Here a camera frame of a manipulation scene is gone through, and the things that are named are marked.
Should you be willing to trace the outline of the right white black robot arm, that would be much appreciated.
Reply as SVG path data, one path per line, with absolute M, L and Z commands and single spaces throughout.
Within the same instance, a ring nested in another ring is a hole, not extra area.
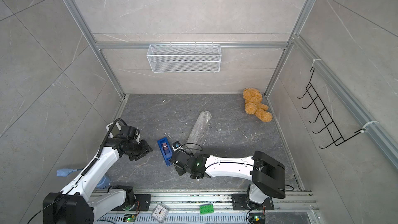
M 196 180 L 204 177 L 234 177 L 251 181 L 248 190 L 250 203 L 262 204 L 268 198 L 286 197 L 285 166 L 261 151 L 244 158 L 221 158 L 207 154 L 195 156 L 177 149 L 170 162 L 178 175 L 189 173 Z

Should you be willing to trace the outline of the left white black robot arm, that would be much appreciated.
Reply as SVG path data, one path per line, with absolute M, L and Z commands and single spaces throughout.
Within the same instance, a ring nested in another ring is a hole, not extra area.
M 108 192 L 90 200 L 106 172 L 122 156 L 137 161 L 152 151 L 140 138 L 140 130 L 117 118 L 108 124 L 97 154 L 81 172 L 58 193 L 49 193 L 42 203 L 45 224 L 93 224 L 114 208 L 124 211 L 138 208 L 131 186 L 111 186 Z

